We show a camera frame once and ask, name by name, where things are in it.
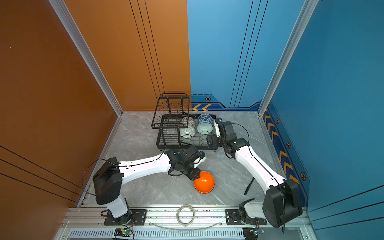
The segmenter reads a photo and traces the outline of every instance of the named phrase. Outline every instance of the aluminum frame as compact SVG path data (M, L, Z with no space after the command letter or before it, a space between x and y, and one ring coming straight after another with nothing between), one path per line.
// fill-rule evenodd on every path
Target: aluminum frame
M49 0L97 83L118 116L123 110L63 0Z
M207 231L228 231L234 228L242 229L243 227L254 227L244 225L226 225L226 214L225 209L238 208L234 206L215 206L215 205L193 205L195 210L195 220L192 225L188 227L180 226L176 220L176 212L180 205L174 206L161 206L161 207L140 207L140 209L147 209L147 218L144 226L135 226L136 231L156 231L157 227L150 225L155 223L160 226L170 228L202 228L208 227L213 224L221 222L222 225L216 225ZM106 210L105 207L87 207L87 208L69 208L68 212L63 219L61 226L57 232L55 240L66 239L72 230L84 230L91 231L108 230L110 228L116 228L115 226L104 226L104 218L100 216L100 212ZM303 239L317 240L316 235L313 231L311 222L306 214L303 214L292 221L285 224L287 228L298 228L301 231ZM273 228L270 224L263 225L263 228ZM237 239L244 239L242 236L238 236Z
M291 60L293 52L295 51L296 46L299 43L305 28L307 27L307 24L313 14L314 9L316 8L318 1L319 0L306 0L304 2L299 17L296 20L295 26L293 27L291 35L289 36L288 42L284 48L283 54L281 55L280 61L277 64L276 70L260 104L258 110L259 116L264 114L269 102L271 101L272 96L275 93L277 86L279 85L284 71L287 68L289 61Z

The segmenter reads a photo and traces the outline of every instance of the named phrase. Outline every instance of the black line stripe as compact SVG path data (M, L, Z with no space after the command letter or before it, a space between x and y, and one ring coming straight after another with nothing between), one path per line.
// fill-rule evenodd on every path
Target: black line stripe
M147 10L147 16L148 16L149 28L151 29L151 35L152 35L153 46L155 47L155 54L156 54L156 59L157 59L157 65L159 66L159 72L160 72L161 84L163 85L163 91L164 91L164 93L165 93L166 91L165 91L165 89L164 89L163 77L161 76L160 63L159 63L159 58L158 58L158 56L157 56L156 45L155 45L155 39L153 38L152 27L151 27L151 21L149 20L149 14L148 14L148 8L147 8L147 2L146 2L146 0L144 0L144 3L145 3L145 8L146 8L146 10Z
M244 43L245 43L245 36L247 35L249 19L250 19L250 17L251 17L251 12L252 12L252 6L253 6L253 0L252 0L252 4L251 4L251 10L249 11L249 17L248 17L247 27L246 27L246 29L245 29L244 40L243 40L243 46L241 47L240 59L239 59L239 64L237 65L237 71L236 71L236 76L235 76L235 83L233 84L233 90L232 90L231 102L229 103L229 107L231 107L231 104L232 104L232 98L233 98L233 93L234 93L234 91L235 91L236 78L237 78L237 73L239 72L240 60L241 60L241 55L243 54L243 48L244 48Z
M253 29L252 29L252 34L251 34L251 40L249 40L248 50L247 50L247 54L246 54L246 56L245 56L245 61L244 61L243 71L242 71L242 73L241 73L241 77L240 77L239 87L237 88L237 94L236 94L236 98L235 98L235 103L234 103L233 106L236 105L237 96L238 96L238 94L239 94L239 89L240 89L240 85L241 85L241 79L243 78L244 69L245 69L245 64L247 63L249 47L251 46L252 36L253 36L253 31L255 30L255 25L256 25L256 21L257 21L257 16L259 15L259 10L260 10L260 4L261 4L261 3L262 3L262 2L261 2L261 0L260 0L259 7L257 8L257 13L256 13L256 18L255 18L255 23L253 24Z
M19 182L25 183L26 185L29 185L29 186L35 187L35 188L37 188L37 189L43 190L43 191L45 191L45 192L49 192L49 193L51 193L51 194L53 194L53 195L56 195L56 196L58 196L58 197L62 197L62 198L64 198L64 199L67 199L67 200L69 200L69 201L72 201L72 202L74 202L74 203L77 203L77 202L75 202L74 200L71 200L71 199L68 199L68 198L66 198L66 197L63 197L63 196L57 195L57 194L55 194L55 193L53 193L53 192L50 192L50 191L44 190L44 189L42 189L42 188L36 187L36 186L34 186L34 185L32 185L32 184L29 184L29 183L23 182L23 181L21 181L21 180L18 180L18 179L16 179L16 178L13 178L13 177L11 177L11 176L5 175L5 174L3 174L3 173L0 173L0 174L1 174L1 175L3 175L3 176L9 177L9 178L11 178L11 179L13 179L13 180L16 180L16 181L19 181Z
M338 214L333 214L333 215L330 215L330 216L327 216L327 217L333 217L333 216L336 216L336 215L339 215L339 214L344 214L344 213L347 213L347 212L352 212L352 211L355 211L355 210L359 210L359 209L363 209L363 208L366 208L366 207L371 207L371 206L379 205L379 204L382 204L382 203L384 203L384 201L383 202L378 202L378 203L375 203L375 204L371 204L371 205L367 205L367 206L364 206L364 207L359 207L359 208L356 208L356 209L348 210L348 211L341 212L341 213L338 213ZM311 222L317 221L317 220L320 220L320 219L325 219L327 217L322 217L322 218L318 218L318 219L315 219L315 220L311 220Z
M37 165L36 163L34 163L34 162L32 162L32 161L29 161L29 160L28 160L28 159L26 159L25 157L22 157L22 156L20 156L19 154L15 153L15 152L12 152L11 150L9 150L9 149L7 149L7 148L5 148L5 147L1 146L1 145L0 145L0 147L1 147L1 148L3 148L3 149L5 149L5 150L7 150L7 151L9 151L10 153L13 153L14 155L16 155L16 156L18 156L18 157L21 157L22 159L24 159L24 160L26 160L26 161L28 161L28 162L30 162L30 163L32 163L32 164L34 164L34 165L38 166L39 168L42 168L42 169L46 170L47 172L50 172L50 173L52 173L53 175L55 175L55 176L57 176L57 177L59 177L59 178L61 178L61 179L65 180L65 181L67 181L67 182L69 182L69 183L71 183L71 184L73 184L73 185L75 185L76 187L79 187L79 188L81 188L80 186L77 186L77 185L76 185L76 184L74 184L73 182L70 182L70 181L66 180L65 178L63 178L63 177L60 177L59 175L57 175L57 174L54 174L53 172L51 172L51 171L49 171L49 170L47 170L47 169L43 168L43 167L42 167L42 166L40 166L40 165Z
M264 15L265 15L266 7L268 6L268 1L269 1L269 0L267 0L266 5L265 5L265 9L264 9L264 14L263 14L262 22L260 23L259 33L257 34L257 38L256 38L256 42L255 42L255 47L253 48L253 53L252 53L251 61L250 61L249 66L248 66L247 75L245 76L245 80L244 80L243 90L241 91L241 96L240 96L239 104L238 104L237 106L240 106L241 97L243 96L245 83L247 82L247 77L248 77L248 73L249 73L249 68L251 67L253 54L255 53L255 48L256 48L257 40L259 39L260 29L262 28L262 24L263 24L263 20L264 20Z
M155 64L153 63L153 58L152 58L151 48L149 47L149 42L148 42L148 37L147 37L147 31L145 30L144 20L143 20L143 15L141 14L141 9L140 9L139 0L137 0L137 5L139 6L139 12L140 12L140 16L141 16L141 22L143 23L143 28L144 28L145 38L147 39L147 45L148 45L149 55L151 56L151 61L152 61L152 66L153 66L153 71L155 72L155 78L156 78L156 82L157 82L157 88L159 89L159 94L161 95L160 86L159 86L159 81L157 80L157 74L156 74Z
M129 4L131 5L131 9L132 9L133 18L135 19L135 24L136 24L136 28L137 28L137 33L139 34L139 38L140 38L141 47L143 48L143 53L144 53L144 57L145 57L145 62L147 63L147 67L148 67L149 77L151 78L151 82L152 82L153 91L155 92L155 98L156 98L156 101L157 101L157 94L156 94L155 86L154 86L154 84L153 84L153 80L152 80L151 71L149 70L149 65L148 65L148 61L147 61L147 56L145 55L145 51L144 51L143 42L141 41L140 32L139 32L139 27L137 26L136 17L135 17L135 13L133 12L133 7L132 7L132 3L131 3L131 0L129 0Z
M321 229L326 229L326 228L331 228L331 227L339 227L339 226L344 226L344 225L349 225L349 224L354 224L354 223L368 222L368 221L378 220L378 219L382 219L382 218L384 218L384 217L371 218L371 219L367 219L367 220L362 220L362 221L357 221L357 222L350 222L350 223L345 223L345 224L339 224L339 225L330 226L330 227L323 227L323 228L318 228L318 229L314 229L314 230L316 231L316 230L321 230Z
M308 212L313 212L313 211L316 211L316 210L318 210L318 209L321 209L321 208L323 208L323 207L328 207L328 206L330 206L330 205L332 205L332 204L335 204L335 203L338 203L338 202L341 202L341 201L347 200L347 199L349 199L349 198L352 198L352 197L356 197L356 196L358 196L358 195L361 195L361 194L364 194L364 193L370 192L370 191L372 191L372 190L376 190L376 189L379 189L379 188L381 188L381 187L384 187L384 185L381 185L381 186L378 186L378 187L375 187L375 188L369 189L369 190L367 190L367 191L365 191L365 192L361 192L361 193L359 193L359 194L356 194L356 195L353 195L353 196L350 196L350 197L347 197L347 198L341 199L341 200L339 200L339 201L333 202L333 203L331 203L331 204L327 204L327 205L325 205L325 206L322 206L322 207L319 207L319 208L313 209L313 210L311 210L311 211L308 211Z
M30 174L32 174L32 175L38 177L38 178L41 178L41 179L43 179L43 180L46 180L45 178L42 178L42 177L40 177L40 176L37 176L36 174L33 174L33 173L31 173L31 172L29 172L29 171L27 171L27 170L25 170L25 169L22 169L22 168L20 168L20 167L18 167L18 166L16 166L16 165L13 165L12 163L9 163L9 162L7 162L7 161L1 159L1 158L0 158L0 161L3 161L3 162L5 162L5 163L8 163L9 165L12 165L12 166L14 166L14 167L17 167L18 169L21 169L21 170L23 170L23 171L25 171L25 172L27 172L27 173L30 173ZM46 180L46 181L47 181L47 182L50 182L50 183L52 183L52 184L54 184L54 185L56 185L56 186L58 186L58 187L61 187L61 188L65 189L65 190L68 190L68 191L70 191L70 192L73 192L74 194L77 194L77 195L80 196L80 194L78 194L78 193L76 193L76 192L74 192L74 191L71 191L71 190L69 190L69 189L66 189L65 187L62 187L62 186L60 186L60 185L58 185L58 184L56 184L56 183L54 183L54 182L51 182L51 181L49 181L49 180Z

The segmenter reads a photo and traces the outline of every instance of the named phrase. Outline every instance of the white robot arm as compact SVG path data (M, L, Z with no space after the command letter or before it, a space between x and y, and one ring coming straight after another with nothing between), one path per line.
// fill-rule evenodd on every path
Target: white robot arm
M244 165L266 194L263 204L244 203L243 218L266 218L279 227L302 214L298 184L273 171L243 138L238 139L230 122L215 124L219 134L211 139ZM180 171L190 180L200 177L197 167L205 160L205 153L191 146L186 150L167 150L164 153L137 161L118 162L110 158L93 176L97 204L104 204L116 219L130 214L128 204L120 195L121 185L154 173Z

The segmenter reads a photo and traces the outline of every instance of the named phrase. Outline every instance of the marble floor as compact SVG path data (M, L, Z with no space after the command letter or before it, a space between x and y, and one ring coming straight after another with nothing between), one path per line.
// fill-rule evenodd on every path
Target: marble floor
M250 134L250 145L273 170L277 171L266 144L262 130L264 126L260 125L255 112L214 111L208 113L215 114L223 121L239 123L246 127ZM124 112L106 158L117 157L118 161L133 161L160 154L161 151L156 147L159 130L151 128L152 117L153 112ZM248 139L242 127L233 125L233 128L238 137ZM234 159L228 159L222 148L216 152L213 150L204 150L204 152L206 160L199 165L199 168L214 176L215 187L212 192L207 194L197 192L193 182L184 175L172 177L167 173L158 173L124 184L121 187L121 195L127 199L130 206L152 204L237 206L250 198L261 202L264 200L264 193L256 181L251 185L248 194L244 195L252 175L242 164ZM94 193L93 185L90 187L90 192ZM87 194L83 205L93 204L96 204L95 197Z

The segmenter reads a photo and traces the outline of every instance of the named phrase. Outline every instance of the dish rack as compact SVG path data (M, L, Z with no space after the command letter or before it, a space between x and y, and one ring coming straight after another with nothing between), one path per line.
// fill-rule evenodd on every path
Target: dish rack
M184 138L180 135L180 128L187 128L189 124L181 124L181 120L190 116L195 121L200 114L189 113L189 97L184 93L163 93L157 102L156 110L152 120L152 128L159 129L156 145L163 149L187 149L194 145L199 150L217 150L217 145L212 144L216 137L216 130L213 128L209 134L201 134L195 128L195 135Z

